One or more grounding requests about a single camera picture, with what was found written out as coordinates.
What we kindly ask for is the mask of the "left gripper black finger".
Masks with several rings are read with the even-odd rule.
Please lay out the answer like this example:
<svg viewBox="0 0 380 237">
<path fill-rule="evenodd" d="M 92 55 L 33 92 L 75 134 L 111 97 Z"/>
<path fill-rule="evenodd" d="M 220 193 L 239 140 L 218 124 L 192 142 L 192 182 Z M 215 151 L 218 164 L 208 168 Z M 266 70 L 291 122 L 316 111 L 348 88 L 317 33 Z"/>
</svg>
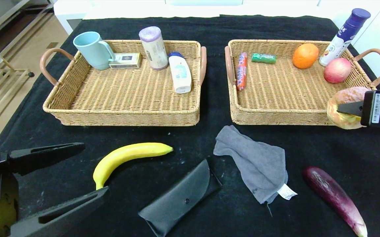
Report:
<svg viewBox="0 0 380 237">
<path fill-rule="evenodd" d="M 0 170 L 24 176 L 75 156 L 84 149 L 84 143 L 74 142 L 13 150 L 0 155 Z"/>
<path fill-rule="evenodd" d="M 11 237 L 59 237 L 101 207 L 109 187 L 37 212 L 11 226 Z"/>
</svg>

